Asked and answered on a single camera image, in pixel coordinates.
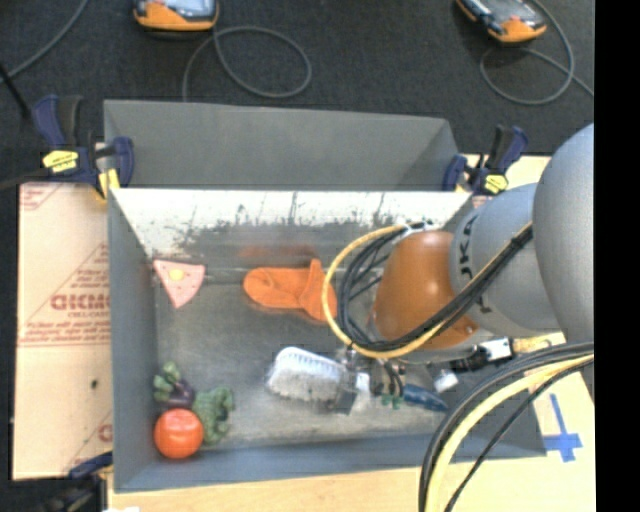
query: yellow cable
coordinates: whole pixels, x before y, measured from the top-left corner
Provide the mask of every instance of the yellow cable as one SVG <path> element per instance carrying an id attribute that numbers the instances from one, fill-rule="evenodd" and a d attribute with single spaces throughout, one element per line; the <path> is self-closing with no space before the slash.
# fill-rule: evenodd
<path id="1" fill-rule="evenodd" d="M 439 504 L 438 491 L 442 488 L 442 481 L 444 480 L 444 474 L 447 466 L 453 458 L 453 455 L 460 443 L 467 436 L 473 426 L 478 423 L 478 421 L 484 418 L 491 410 L 502 402 L 526 388 L 536 384 L 543 384 L 557 373 L 577 366 L 583 362 L 592 360 L 593 358 L 594 356 L 592 354 L 561 363 L 547 365 L 538 372 L 527 375 L 520 380 L 499 389 L 473 409 L 451 434 L 451 437 L 449 437 L 436 460 L 425 496 L 426 501 L 424 512 L 436 512 L 436 507 Z"/>
<path id="2" fill-rule="evenodd" d="M 522 233 L 524 230 L 528 229 L 530 226 L 532 225 L 531 222 L 527 223 L 521 230 L 519 233 L 516 234 L 516 236 L 518 236 L 520 233 Z M 389 351 L 378 351 L 378 350 L 370 350 L 364 347 L 361 347 L 360 345 L 358 345 L 357 343 L 355 343 L 351 338 L 349 338 L 349 336 L 342 331 L 342 329 L 340 329 L 340 326 L 337 324 L 337 322 L 334 320 L 332 314 L 331 314 L 331 308 L 329 307 L 329 287 L 331 284 L 331 280 L 333 279 L 333 276 L 338 268 L 338 266 L 340 265 L 340 263 L 342 263 L 342 261 L 347 257 L 347 255 L 349 255 L 349 253 L 351 253 L 353 250 L 357 249 L 358 247 L 360 247 L 361 245 L 367 243 L 368 241 L 380 237 L 380 236 L 384 236 L 388 233 L 393 233 L 394 231 L 400 231 L 401 229 L 406 229 L 407 225 L 406 224 L 398 224 L 398 225 L 394 225 L 394 226 L 388 226 L 385 228 L 381 228 L 378 229 L 376 231 L 372 231 L 370 233 L 367 233 L 366 235 L 361 236 L 360 238 L 357 238 L 356 240 L 354 240 L 353 242 L 351 242 L 349 245 L 347 245 L 333 260 L 333 262 L 331 263 L 331 265 L 329 266 L 329 268 L 327 269 L 327 273 L 325 274 L 325 278 L 324 281 L 322 283 L 322 294 L 321 294 L 321 302 L 322 302 L 322 309 L 324 311 L 324 315 L 325 318 L 327 320 L 327 323 L 329 324 L 329 327 L 331 328 L 331 330 L 333 331 L 333 333 L 338 337 L 338 339 L 340 339 L 347 347 L 352 347 L 354 348 L 357 352 L 359 352 L 360 354 L 373 358 L 373 359 L 393 359 L 393 358 L 397 358 L 397 357 L 401 357 L 404 356 L 406 354 L 408 354 L 409 352 L 413 352 L 414 350 L 416 350 L 418 347 L 424 345 L 427 341 L 429 341 L 433 335 L 438 331 L 438 329 L 440 329 L 440 327 L 445 323 L 445 321 L 443 320 L 442 322 L 440 322 L 439 324 L 437 324 L 435 327 L 433 327 L 431 330 L 426 331 L 424 334 L 422 334 L 421 336 L 419 336 L 418 338 L 414 339 L 413 341 L 409 342 L 407 345 L 405 345 L 404 347 L 395 349 L 395 350 L 389 350 Z M 497 255 L 494 256 L 493 258 L 491 258 L 491 260 L 489 260 L 486 265 L 482 268 L 482 270 L 480 270 L 480 272 L 478 272 L 468 283 L 467 285 L 461 290 L 460 293 L 463 293 L 467 288 L 469 288 L 470 286 L 472 286 L 479 278 L 480 276 L 482 276 L 482 274 L 484 273 L 484 270 L 496 259 Z"/>

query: scrub brush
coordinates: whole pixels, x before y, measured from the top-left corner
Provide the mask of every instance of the scrub brush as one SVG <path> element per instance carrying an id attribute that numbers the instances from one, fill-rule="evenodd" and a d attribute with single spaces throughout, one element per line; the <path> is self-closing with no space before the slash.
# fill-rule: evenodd
<path id="1" fill-rule="evenodd" d="M 286 347 L 267 374 L 269 391 L 285 398 L 324 405 L 348 414 L 370 397 L 369 376 L 348 363 L 340 363 L 299 347 Z"/>

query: blue tape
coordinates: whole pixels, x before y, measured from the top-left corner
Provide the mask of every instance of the blue tape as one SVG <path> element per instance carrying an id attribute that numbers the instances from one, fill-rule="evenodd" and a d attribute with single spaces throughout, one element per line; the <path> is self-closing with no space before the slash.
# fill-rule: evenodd
<path id="1" fill-rule="evenodd" d="M 573 450 L 576 448 L 582 448 L 582 441 L 580 441 L 580 436 L 578 434 L 569 434 L 567 432 L 564 419 L 562 418 L 562 413 L 560 412 L 558 397 L 553 393 L 549 396 L 551 398 L 553 411 L 555 412 L 556 419 L 558 420 L 558 425 L 560 426 L 560 434 L 542 436 L 544 447 L 547 451 L 558 450 L 560 452 L 560 457 L 562 457 L 562 462 L 573 462 L 576 460 Z"/>

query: cardboard sheet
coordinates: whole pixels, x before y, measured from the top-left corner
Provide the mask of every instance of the cardboard sheet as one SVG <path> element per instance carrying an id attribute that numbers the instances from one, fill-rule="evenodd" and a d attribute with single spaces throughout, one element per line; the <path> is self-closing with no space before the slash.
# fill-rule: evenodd
<path id="1" fill-rule="evenodd" d="M 111 449 L 106 202 L 89 186 L 20 190 L 13 478 Z"/>

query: clamp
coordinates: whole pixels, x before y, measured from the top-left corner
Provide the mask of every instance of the clamp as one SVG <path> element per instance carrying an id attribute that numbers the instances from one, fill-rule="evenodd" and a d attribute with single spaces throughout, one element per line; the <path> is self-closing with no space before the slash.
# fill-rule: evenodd
<path id="1" fill-rule="evenodd" d="M 499 124 L 486 160 L 481 154 L 475 167 L 471 167 L 465 156 L 453 156 L 444 172 L 442 190 L 453 191 L 460 185 L 474 196 L 496 196 L 504 192 L 509 185 L 505 174 L 528 144 L 529 139 L 521 128 L 506 128 Z"/>
<path id="2" fill-rule="evenodd" d="M 79 146 L 75 124 L 81 100 L 81 96 L 58 97 L 51 94 L 31 109 L 36 129 L 49 146 L 42 164 L 50 180 L 88 183 L 106 198 L 109 188 L 126 186 L 131 181 L 133 142 L 129 137 L 117 136 L 99 150 Z M 115 163 L 103 170 L 98 168 L 96 161 L 105 157 L 113 157 Z"/>

